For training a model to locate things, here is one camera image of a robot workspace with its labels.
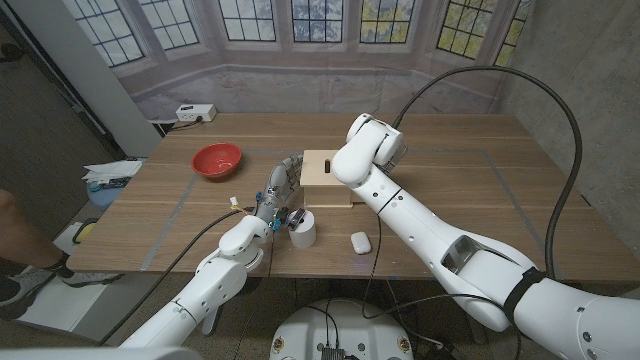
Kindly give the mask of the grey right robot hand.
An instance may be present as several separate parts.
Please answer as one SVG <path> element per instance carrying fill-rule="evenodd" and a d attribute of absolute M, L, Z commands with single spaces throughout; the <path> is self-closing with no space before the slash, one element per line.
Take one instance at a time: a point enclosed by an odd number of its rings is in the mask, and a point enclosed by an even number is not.
<path fill-rule="evenodd" d="M 380 166 L 380 169 L 385 173 L 385 174 L 390 174 L 391 171 L 394 169 L 394 167 L 401 161 L 401 159 L 404 157 L 404 155 L 407 152 L 407 144 L 404 140 L 401 140 L 399 142 L 398 147 L 395 149 L 393 155 L 390 157 L 390 159 L 384 164 Z"/>

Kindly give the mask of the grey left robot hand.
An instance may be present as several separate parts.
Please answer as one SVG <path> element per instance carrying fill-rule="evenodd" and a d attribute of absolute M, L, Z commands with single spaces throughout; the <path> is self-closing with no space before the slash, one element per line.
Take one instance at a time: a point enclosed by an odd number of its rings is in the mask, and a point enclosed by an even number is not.
<path fill-rule="evenodd" d="M 295 153 L 278 163 L 267 178 L 264 191 L 257 201 L 253 215 L 272 229 L 283 222 L 280 212 L 288 208 L 300 187 L 303 155 Z"/>

